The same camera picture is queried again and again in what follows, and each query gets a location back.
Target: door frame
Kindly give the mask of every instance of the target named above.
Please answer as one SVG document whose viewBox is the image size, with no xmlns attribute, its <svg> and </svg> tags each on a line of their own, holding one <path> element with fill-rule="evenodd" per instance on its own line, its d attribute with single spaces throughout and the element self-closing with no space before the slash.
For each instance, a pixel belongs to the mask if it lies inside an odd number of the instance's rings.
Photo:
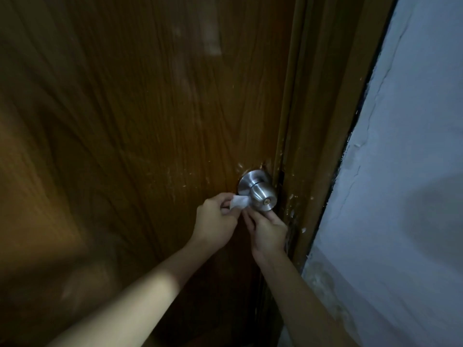
<svg viewBox="0 0 463 347">
<path fill-rule="evenodd" d="M 287 253 L 302 270 L 397 0 L 296 0 L 273 171 Z M 283 321 L 261 277 L 256 346 Z"/>
</svg>

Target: doorknob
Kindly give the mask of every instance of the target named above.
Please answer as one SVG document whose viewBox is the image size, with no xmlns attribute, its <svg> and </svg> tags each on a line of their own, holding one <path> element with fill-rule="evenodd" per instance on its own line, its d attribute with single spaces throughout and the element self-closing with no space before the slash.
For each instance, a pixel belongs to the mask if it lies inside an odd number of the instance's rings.
<svg viewBox="0 0 463 347">
<path fill-rule="evenodd" d="M 252 170 L 240 179 L 238 194 L 249 196 L 256 210 L 271 210 L 276 205 L 276 190 L 272 186 L 272 179 L 262 169 Z"/>
</svg>

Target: white wall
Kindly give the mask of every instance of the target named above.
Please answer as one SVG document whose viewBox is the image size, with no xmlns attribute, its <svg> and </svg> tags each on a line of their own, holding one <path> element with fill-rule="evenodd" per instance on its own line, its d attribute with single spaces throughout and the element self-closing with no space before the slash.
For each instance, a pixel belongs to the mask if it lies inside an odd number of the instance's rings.
<svg viewBox="0 0 463 347">
<path fill-rule="evenodd" d="M 463 0 L 399 0 L 304 276 L 364 346 L 463 346 Z"/>
</svg>

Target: scratched door surface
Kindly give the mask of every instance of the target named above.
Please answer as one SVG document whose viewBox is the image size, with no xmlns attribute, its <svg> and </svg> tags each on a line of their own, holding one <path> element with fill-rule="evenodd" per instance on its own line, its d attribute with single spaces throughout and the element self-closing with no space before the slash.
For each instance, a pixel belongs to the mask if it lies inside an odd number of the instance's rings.
<svg viewBox="0 0 463 347">
<path fill-rule="evenodd" d="M 180 249 L 196 207 L 272 170 L 294 0 L 0 0 L 0 333 L 42 345 Z M 248 234 L 161 346 L 252 339 Z"/>
</svg>

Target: forearm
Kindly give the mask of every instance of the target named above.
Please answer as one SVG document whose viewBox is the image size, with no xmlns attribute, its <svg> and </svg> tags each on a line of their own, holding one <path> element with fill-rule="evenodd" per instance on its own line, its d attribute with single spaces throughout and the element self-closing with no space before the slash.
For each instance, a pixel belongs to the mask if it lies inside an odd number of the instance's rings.
<svg viewBox="0 0 463 347">
<path fill-rule="evenodd" d="M 281 251 L 258 263 L 296 347 L 356 346 Z"/>
<path fill-rule="evenodd" d="M 61 334 L 50 346 L 141 346 L 212 252 L 204 243 L 188 243 L 128 287 L 116 301 Z"/>
</svg>

